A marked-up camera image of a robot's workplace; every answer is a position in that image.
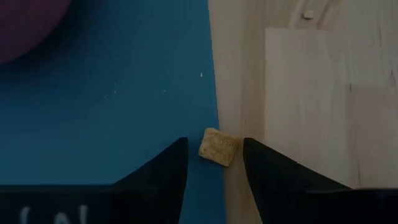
crumb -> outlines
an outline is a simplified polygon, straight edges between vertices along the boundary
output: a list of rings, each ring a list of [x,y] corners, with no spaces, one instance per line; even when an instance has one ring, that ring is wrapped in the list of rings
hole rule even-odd
[[[306,10],[303,13],[303,18],[304,19],[313,19],[314,18],[313,11],[312,10]]]

